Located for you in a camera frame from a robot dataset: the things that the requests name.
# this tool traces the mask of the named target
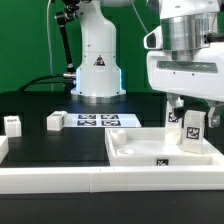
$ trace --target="green wall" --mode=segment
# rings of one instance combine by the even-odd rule
[[[136,7],[148,29],[158,24],[158,17],[136,0]],[[0,15],[0,92],[17,90],[28,81],[50,74],[46,32],[48,0],[1,0]],[[51,6],[51,35],[54,73],[66,71],[61,36],[54,15],[63,9],[60,0]],[[124,88],[128,92],[148,92],[146,54],[143,47],[145,32],[132,7],[103,8],[103,14],[117,27],[117,64],[123,72]],[[81,63],[81,31],[79,21],[67,25],[72,56],[76,67]],[[30,90],[50,90],[32,87]]]

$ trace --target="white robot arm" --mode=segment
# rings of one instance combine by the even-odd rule
[[[204,98],[216,127],[224,109],[224,36],[219,34],[222,0],[149,0],[161,26],[144,38],[149,82],[167,92],[174,109],[180,95]]]
[[[82,64],[76,70],[73,99],[89,103],[122,100],[126,91],[122,89],[121,70],[116,64],[116,28],[104,18],[101,7],[127,6],[132,0],[67,0],[71,1],[78,2],[75,15],[82,30]]]

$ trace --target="robot logo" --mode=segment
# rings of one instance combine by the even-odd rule
[[[95,66],[105,66],[105,63],[103,61],[103,58],[101,55],[97,58],[96,62],[94,63]]]

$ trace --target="white platform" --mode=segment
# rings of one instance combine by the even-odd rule
[[[112,166],[2,168],[0,194],[224,190],[224,157],[206,140],[198,155],[166,146],[163,128],[125,128],[127,144],[122,148],[129,154],[121,156],[111,130],[115,129],[105,129],[105,140]]]

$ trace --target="black table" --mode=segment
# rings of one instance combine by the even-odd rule
[[[9,153],[0,167],[109,166],[104,128],[64,128],[46,131],[46,117],[68,113],[134,113],[143,127],[165,124],[163,94],[129,93],[124,102],[91,105],[74,102],[60,92],[8,92],[0,95],[3,117],[19,115],[21,138],[9,139]],[[208,111],[185,97],[187,109]],[[205,137],[224,152],[224,119]],[[203,223],[224,222],[224,191],[113,192],[40,195],[0,195],[0,223]]]

